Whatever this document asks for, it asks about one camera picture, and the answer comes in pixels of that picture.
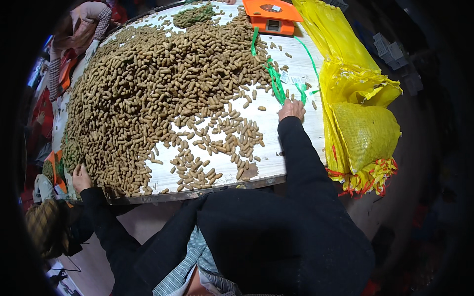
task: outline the white table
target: white table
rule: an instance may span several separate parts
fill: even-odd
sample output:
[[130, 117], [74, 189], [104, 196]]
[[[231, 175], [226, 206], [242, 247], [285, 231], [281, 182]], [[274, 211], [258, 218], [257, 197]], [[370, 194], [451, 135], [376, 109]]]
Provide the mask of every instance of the white table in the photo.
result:
[[[213, 5], [219, 5], [219, 10], [214, 10], [219, 12], [221, 9], [226, 13], [222, 16], [215, 16], [214, 19], [221, 17], [220, 24], [226, 24], [228, 21], [231, 20], [229, 18], [229, 14], [232, 13], [235, 17], [238, 15], [238, 5], [242, 5], [242, 0], [237, 0], [234, 5], [227, 5], [221, 2], [212, 2]], [[159, 11], [159, 14], [152, 18], [155, 13], [149, 12], [150, 16], [148, 18], [143, 19], [139, 24], [136, 24], [136, 21], [130, 21], [128, 26], [139, 27], [143, 25], [152, 24], [161, 24], [164, 19], [157, 21], [159, 16], [167, 15], [166, 19], [170, 21], [173, 20], [171, 15], [178, 13], [179, 11], [191, 9], [195, 7], [199, 7], [204, 4], [199, 4], [197, 6], [186, 5], [186, 6], [176, 6], [172, 8], [161, 8], [163, 10]], [[173, 28], [174, 31], [184, 31], [185, 29]], [[120, 30], [112, 33], [109, 35], [103, 44], [106, 44], [108, 41], [115, 38], [116, 34], [118, 34]], [[321, 69], [321, 65], [323, 62], [323, 57], [314, 45], [313, 41], [309, 37], [309, 35], [304, 30], [303, 26], [299, 23], [295, 25], [295, 35], [306, 45], [311, 56], [314, 60], [314, 63], [319, 71]], [[268, 35], [268, 34], [261, 34], [261, 39], [266, 41], [270, 46], [270, 42], [274, 42], [276, 45], [281, 45], [283, 47], [283, 51], [280, 52], [278, 48], [274, 49], [267, 49], [268, 54], [272, 56], [272, 59], [276, 60], [280, 67], [283, 65], [289, 66], [289, 74], [290, 76], [299, 76], [304, 77], [303, 80], [307, 81], [309, 84], [312, 85], [311, 90], [318, 89], [318, 81], [316, 74], [314, 73], [314, 69], [311, 64], [310, 57], [304, 50], [303, 46], [293, 37], [289, 36], [279, 36], [279, 35]], [[288, 52], [293, 56], [293, 58], [289, 58], [285, 55], [285, 52]], [[87, 66], [85, 60], [81, 60], [77, 65], [71, 84], [73, 85], [78, 77], [82, 75], [84, 68]], [[293, 84], [285, 84], [282, 83], [284, 89], [289, 89], [290, 93], [295, 94], [295, 98], [300, 99], [300, 93], [298, 92], [297, 88]], [[255, 89], [255, 86], [249, 86], [250, 91], [247, 92], [250, 96], [252, 96], [252, 90]], [[324, 129], [323, 129], [323, 114], [322, 114], [322, 105], [321, 105], [321, 98], [319, 92], [313, 95], [314, 97], [308, 97], [306, 102], [306, 115], [303, 122], [303, 127], [311, 139], [311, 142], [318, 152], [318, 155], [326, 165], [326, 154], [324, 152]], [[66, 103], [69, 101], [70, 94], [64, 94], [64, 98], [61, 102], [61, 112], [56, 115], [54, 127], [53, 127], [53, 150], [58, 151], [61, 149], [61, 138], [63, 137], [64, 128], [67, 121], [67, 113], [66, 113]], [[311, 104], [311, 101], [315, 100], [317, 109], [315, 110]], [[160, 201], [170, 201], [170, 200], [179, 200], [179, 199], [189, 199], [198, 197], [201, 194], [204, 194], [209, 191], [218, 190], [219, 187], [222, 186], [231, 186], [231, 187], [245, 187], [245, 188], [258, 188], [264, 187], [272, 184], [278, 184], [285, 182], [285, 158], [281, 155], [283, 151], [279, 139], [278, 139], [278, 115], [277, 112], [281, 109], [281, 105], [278, 103], [275, 97], [271, 96], [271, 92], [268, 94], [265, 93], [263, 89], [257, 90], [257, 100], [254, 101], [250, 106], [246, 109], [243, 109], [242, 106], [246, 102], [245, 98], [237, 99], [236, 101], [231, 101], [233, 105], [233, 109], [236, 109], [241, 113], [241, 117], [246, 117], [248, 119], [252, 119], [257, 122], [258, 126], [260, 127], [260, 132], [264, 134], [264, 142], [265, 147], [261, 147], [259, 145], [254, 146], [254, 156], [259, 156], [261, 158], [261, 162], [256, 162], [258, 167], [258, 175], [253, 177], [250, 181], [246, 182], [239, 182], [236, 179], [237, 168], [234, 163], [230, 162], [230, 156], [226, 154], [213, 154], [213, 156], [209, 156], [207, 151], [199, 149], [197, 146], [192, 146], [191, 142], [197, 140], [198, 138], [193, 138], [190, 142], [191, 152], [194, 157], [201, 157], [201, 160], [205, 161], [207, 159], [210, 160], [210, 165], [205, 168], [205, 172], [210, 170], [211, 168], [216, 169], [216, 173], [223, 173], [223, 176], [216, 180], [213, 184], [213, 188], [205, 189], [205, 190], [193, 190], [188, 191], [187, 189], [177, 192], [176, 189], [178, 184], [176, 182], [180, 179], [176, 173], [171, 174], [170, 169], [173, 165], [169, 162], [169, 160], [173, 159], [179, 152], [177, 151], [177, 147], [173, 148], [170, 147], [169, 149], [163, 146], [163, 143], [157, 143], [157, 148], [159, 150], [159, 156], [157, 159], [160, 159], [164, 162], [163, 165], [157, 163], [151, 163], [147, 161], [147, 165], [152, 170], [152, 178], [148, 183], [150, 187], [153, 189], [153, 194], [150, 196], [142, 196], [142, 197], [133, 197], [133, 198], [118, 198], [111, 200], [110, 202], [113, 204], [135, 204], [135, 203], [149, 203], [149, 202], [160, 202]], [[258, 106], [265, 106], [267, 108], [266, 111], [259, 111], [257, 109]], [[201, 129], [207, 125], [210, 121], [210, 118], [207, 118], [203, 123], [198, 125], [198, 129]], [[177, 127], [173, 127], [173, 130], [178, 132]], [[191, 131], [188, 128], [182, 127], [180, 132], [183, 131]], [[209, 132], [211, 139], [213, 141], [224, 140], [225, 134], [217, 134], [213, 135]], [[72, 179], [70, 175], [66, 175], [67, 184], [70, 192], [74, 192], [72, 188]], [[167, 194], [159, 194], [163, 189], [168, 188], [169, 193]]]

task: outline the yellow sack filled with peanuts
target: yellow sack filled with peanuts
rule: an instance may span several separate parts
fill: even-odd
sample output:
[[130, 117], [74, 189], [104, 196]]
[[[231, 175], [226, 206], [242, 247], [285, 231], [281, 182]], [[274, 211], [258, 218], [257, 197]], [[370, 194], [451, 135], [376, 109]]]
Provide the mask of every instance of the yellow sack filled with peanuts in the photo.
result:
[[402, 94], [400, 82], [382, 75], [339, 8], [316, 0], [293, 4], [325, 58], [319, 88], [328, 174], [345, 193], [383, 195], [397, 170], [392, 154], [401, 132], [387, 106]]

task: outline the checkered sleeve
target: checkered sleeve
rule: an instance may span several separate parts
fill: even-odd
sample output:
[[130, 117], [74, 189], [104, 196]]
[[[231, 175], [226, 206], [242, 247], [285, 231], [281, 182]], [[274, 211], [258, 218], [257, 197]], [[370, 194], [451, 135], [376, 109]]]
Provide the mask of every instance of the checkered sleeve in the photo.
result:
[[102, 40], [104, 38], [105, 31], [110, 23], [110, 17], [112, 16], [112, 10], [109, 7], [104, 8], [97, 16], [99, 24], [95, 29], [94, 39]]
[[52, 102], [58, 97], [58, 84], [59, 84], [59, 65], [61, 59], [55, 59], [49, 62], [49, 100]]

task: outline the person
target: person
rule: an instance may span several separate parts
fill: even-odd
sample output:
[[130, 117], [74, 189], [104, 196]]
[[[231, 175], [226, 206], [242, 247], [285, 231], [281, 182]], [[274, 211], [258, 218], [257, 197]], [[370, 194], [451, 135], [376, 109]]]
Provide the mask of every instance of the person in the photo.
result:
[[85, 52], [90, 60], [104, 38], [112, 10], [102, 2], [84, 2], [71, 10], [56, 26], [49, 51], [49, 99], [56, 101], [59, 92], [61, 52], [74, 49], [77, 56]]
[[302, 126], [301, 101], [278, 113], [285, 197], [224, 189], [188, 201], [145, 244], [111, 215], [84, 164], [73, 173], [119, 295], [360, 295], [374, 253]]

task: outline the woman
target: woman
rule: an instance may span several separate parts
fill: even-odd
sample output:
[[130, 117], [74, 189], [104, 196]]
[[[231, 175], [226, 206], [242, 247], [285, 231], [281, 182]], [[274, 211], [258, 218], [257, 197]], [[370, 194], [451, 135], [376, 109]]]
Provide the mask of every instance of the woman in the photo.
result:
[[110, 23], [112, 10], [102, 2], [85, 2], [71, 10], [58, 24], [49, 51], [49, 99], [58, 97], [61, 52], [74, 49], [77, 55], [94, 55]]

